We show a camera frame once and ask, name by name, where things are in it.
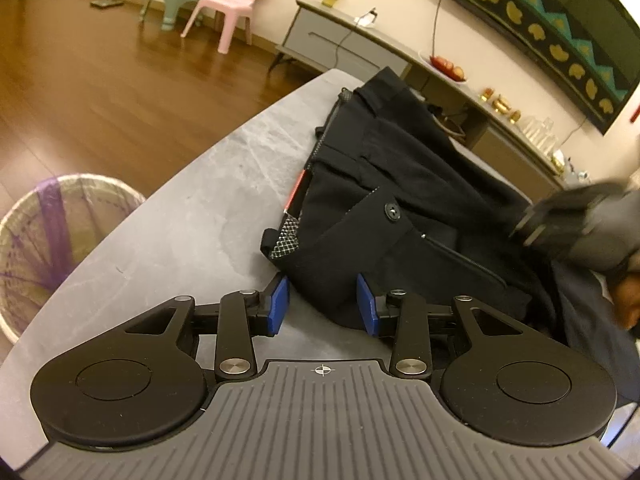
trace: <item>crosshair marking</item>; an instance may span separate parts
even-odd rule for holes
[[[319,366],[318,368],[314,369],[314,372],[316,374],[322,375],[322,377],[324,377],[327,374],[330,374],[333,371],[334,371],[333,368],[329,368],[328,366],[325,366],[324,364],[322,366]]]

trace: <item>black button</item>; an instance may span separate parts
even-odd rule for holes
[[[122,400],[136,396],[151,382],[151,370],[128,359],[110,359],[92,364],[76,377],[86,396],[97,400]]]
[[[393,202],[385,204],[385,215],[392,222],[397,222],[400,219],[400,206]]]
[[[571,390],[571,379],[560,368],[532,361],[506,365],[496,382],[512,399],[527,404],[556,402]]]

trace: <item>red stripe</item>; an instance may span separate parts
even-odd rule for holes
[[[638,117],[640,117],[640,106],[638,107],[638,110],[636,110],[636,113],[631,116],[631,124],[635,123],[638,120]]]
[[[298,180],[296,181],[296,185],[293,187],[293,191],[291,191],[291,194],[289,195],[289,199],[287,200],[287,205],[284,206],[284,212],[285,213],[289,210],[289,206],[291,205],[291,202],[293,200],[293,197],[296,194],[296,191],[300,187],[300,182],[302,182],[302,178],[305,176],[305,173],[306,173],[306,170],[302,170],[302,173],[300,173],[300,176],[298,177]]]

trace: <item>wooden floor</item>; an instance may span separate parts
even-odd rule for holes
[[[267,76],[271,54],[219,34],[144,27],[139,7],[0,0],[0,218],[52,175],[117,177],[145,196],[240,124],[314,77]],[[0,363],[10,345],[0,333]]]

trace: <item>wastebasket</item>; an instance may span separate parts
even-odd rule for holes
[[[0,221],[0,328],[15,343],[55,290],[145,198],[116,178],[50,178]]]

